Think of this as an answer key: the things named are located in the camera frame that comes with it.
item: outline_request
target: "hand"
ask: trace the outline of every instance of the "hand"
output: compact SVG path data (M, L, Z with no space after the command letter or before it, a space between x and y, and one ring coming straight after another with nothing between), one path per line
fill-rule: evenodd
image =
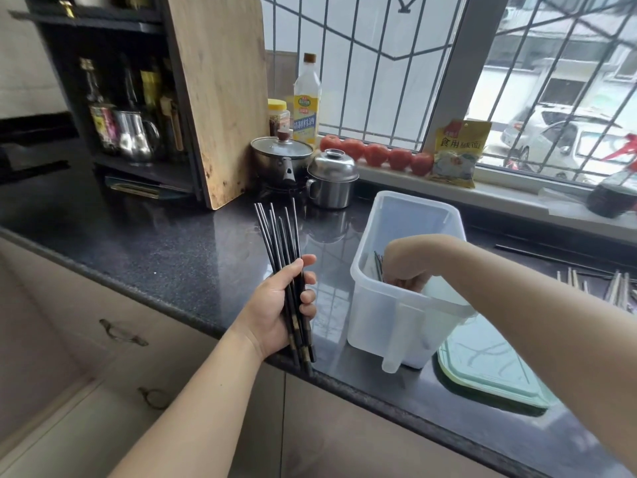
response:
M422 292L433 275L438 275L430 260L429 250L443 235L416 235L390 241L383 254L383 279L397 287Z
M280 272L262 281L232 324L232 330L251 340L261 360L288 345L287 329L281 316L285 302L285 288L304 267L313 265L316 260L314 255L303 255L302 258L283 267ZM314 272L303 274L306 284L316 284L317 278ZM313 319L317 313L315 299L314 290L307 289L301 293L300 311L310 319Z

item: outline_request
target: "pot lid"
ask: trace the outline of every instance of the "pot lid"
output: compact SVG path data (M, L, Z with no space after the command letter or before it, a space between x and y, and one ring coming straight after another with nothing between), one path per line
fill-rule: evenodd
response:
M327 149L316 156L308 167L308 173L331 183L347 183L359 177L354 160L340 149Z
M267 156L289 157L300 159L312 155L312 146L300 141L292 141L290 132L280 130L276 137L258 137L250 145L255 151L259 151Z

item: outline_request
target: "shelf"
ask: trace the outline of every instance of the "shelf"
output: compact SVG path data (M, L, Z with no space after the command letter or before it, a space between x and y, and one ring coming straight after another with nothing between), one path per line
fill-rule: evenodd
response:
M72 7L74 18L66 14L63 6L43 3L32 6L32 11L9 10L16 20L66 25L70 27L87 27L94 29L122 30L146 34L163 34L164 27L161 16L155 10L131 10L124 8Z
M189 193L194 193L192 174L188 164L171 164L169 162L155 162L152 166L133 166L119 156L107 154L93 154L93 161L101 166L129 173L140 178L173 186Z

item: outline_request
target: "green tray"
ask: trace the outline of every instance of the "green tray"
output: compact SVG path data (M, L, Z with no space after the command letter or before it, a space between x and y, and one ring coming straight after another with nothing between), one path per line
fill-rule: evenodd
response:
M482 315L458 326L438 349L442 372L458 385L547 409L559 400Z

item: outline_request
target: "yellow lid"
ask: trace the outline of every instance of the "yellow lid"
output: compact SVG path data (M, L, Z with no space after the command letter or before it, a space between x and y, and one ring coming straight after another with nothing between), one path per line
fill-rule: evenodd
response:
M267 108L271 111L287 111L287 103L280 99L268 99Z

